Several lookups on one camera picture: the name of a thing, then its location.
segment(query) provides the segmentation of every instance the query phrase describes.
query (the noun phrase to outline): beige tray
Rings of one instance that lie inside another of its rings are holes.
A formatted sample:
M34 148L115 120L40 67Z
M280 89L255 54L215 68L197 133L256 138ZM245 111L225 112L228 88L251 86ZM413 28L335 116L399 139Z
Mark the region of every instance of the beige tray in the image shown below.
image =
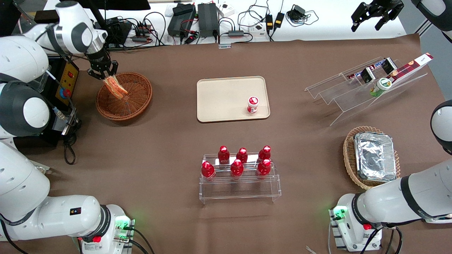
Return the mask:
M249 113L248 98L259 98L256 113ZM200 80L197 112L201 122L263 119L270 116L267 87L261 76Z

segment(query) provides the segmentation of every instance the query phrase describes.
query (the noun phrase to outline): clear acrylic stand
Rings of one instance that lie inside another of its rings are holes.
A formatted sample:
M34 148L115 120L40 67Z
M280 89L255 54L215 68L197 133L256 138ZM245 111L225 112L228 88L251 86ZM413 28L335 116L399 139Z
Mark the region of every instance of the clear acrylic stand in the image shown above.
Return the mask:
M231 165L221 165L216 154L206 154L203 162L208 161L215 167L216 176L207 179L202 174L199 178L199 200L228 198L272 198L275 201L281 196L281 183L275 164L272 161L270 174L257 176L256 162L258 153L248 153L248 161L243 164L244 171L240 177L231 177Z
M354 75L355 73L364 70L364 68L382 60L383 57L375 58L305 89L305 91L308 91L314 99L320 96L327 105L333 104L339 108L340 115L330 124L330 126L345 120L370 106L403 93L415 84L416 81L427 75L427 71L420 68L410 74L409 77L406 77L402 82L396 83L391 89L385 91L379 97L371 96L370 89L380 78L388 76L381 66L372 70L376 78L373 82L366 84L361 76L348 78L348 76ZM395 60L394 63L397 67L403 66L399 60Z

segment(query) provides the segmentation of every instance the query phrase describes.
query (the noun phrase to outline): brown paper tablecloth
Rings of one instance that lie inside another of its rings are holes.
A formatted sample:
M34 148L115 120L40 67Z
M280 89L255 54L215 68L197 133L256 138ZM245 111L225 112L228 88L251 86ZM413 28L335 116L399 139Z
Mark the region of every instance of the brown paper tablecloth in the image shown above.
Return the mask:
M347 175L342 145L356 126L381 129L394 139L402 176L422 171L448 156L429 127L444 98L428 70L420 83L384 105L329 127L329 107L304 89L378 56L403 64L421 55L419 37L353 41L292 41L160 47L114 53L119 71L145 75L152 83L149 108L131 122L112 122L96 111L101 82L80 76L74 102L83 121L74 145L77 164L66 165L63 148L26 149L32 160L55 168L51 196L93 195L117 204L137 219L137 229L157 254L303 254L306 245L327 253L327 209L346 193L362 191ZM260 75L271 115L244 122L200 123L196 83L205 78ZM221 145L259 151L272 147L282 196L203 205L198 199L202 155ZM403 253L450 253L449 225L416 222L401 226ZM386 247L389 233L384 232ZM31 254L76 254L69 237L19 241ZM336 250L332 239L334 253ZM15 253L0 243L0 253Z

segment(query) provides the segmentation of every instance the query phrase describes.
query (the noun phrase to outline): yellow control panel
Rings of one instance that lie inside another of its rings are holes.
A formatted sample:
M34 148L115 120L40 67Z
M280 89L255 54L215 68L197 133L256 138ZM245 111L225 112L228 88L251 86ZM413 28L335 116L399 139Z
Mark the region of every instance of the yellow control panel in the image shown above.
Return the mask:
M62 101L66 106L69 106L69 100L74 91L75 81L79 71L70 63L66 63L64 67L63 75L61 75L60 83L63 88L58 87L55 97Z

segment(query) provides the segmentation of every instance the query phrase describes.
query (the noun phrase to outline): white table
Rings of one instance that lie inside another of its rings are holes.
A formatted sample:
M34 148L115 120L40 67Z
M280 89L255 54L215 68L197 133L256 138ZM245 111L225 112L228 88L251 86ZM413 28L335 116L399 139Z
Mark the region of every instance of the white table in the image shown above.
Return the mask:
M281 8L282 0L269 0L268 5L271 14L273 15L273 20L276 18L276 14ZM207 3L207 0L195 0L195 4ZM224 0L216 0L217 3L223 3ZM252 5L255 0L229 0L228 4L235 8L235 14L229 16L237 25L237 15L240 12L246 11L250 5ZM306 11L314 10L319 16L319 20L313 25L303 25L300 27L292 27L288 24L287 20L284 19L282 22L282 27L279 28L273 39L275 41L291 41L291 40L305 40L305 41L315 41L315 40L348 40L348 39L375 39L375 38L395 38L398 36L406 35L406 32L397 18L394 21L389 21L380 29L380 31L375 30L375 25L379 18L372 18L368 21L362 23L356 32L352 32L352 19L351 15L358 7L362 0L315 0L315 1L305 1L305 0L284 0L282 7L282 12L286 13L291 9L292 4L297 4L304 8ZM58 0L48 0L45 6L45 10L55 9L55 4ZM167 3L162 4L150 4L151 10L146 11L118 11L118 10L107 10L106 17L112 18L117 16L122 16L123 18L135 18L137 20L143 20L144 16L149 12L156 11L162 14L165 13ZM266 0L257 0L257 5L266 5ZM265 15L264 8L253 8L259 15ZM89 9L85 9L89 17L94 19L93 14ZM160 15L151 14L148 16L151 22L154 24L159 35L163 32L164 22ZM171 18L165 18L166 24L170 23ZM247 24L249 22L255 23L254 19L247 14L247 17L243 19L242 24ZM220 27L220 33L227 32L231 26L227 22L222 22ZM198 24L194 24L191 28L192 30L199 30ZM126 46L136 46L139 43L134 43L130 39L126 42ZM221 38L222 43L231 43L236 41L246 41L248 38L241 39L230 39L227 35L223 35ZM165 44L172 45L173 39L168 36L165 31L165 35L162 40ZM253 42L268 41L268 37L255 37ZM209 37L206 39L201 39L199 43L214 43L215 39Z

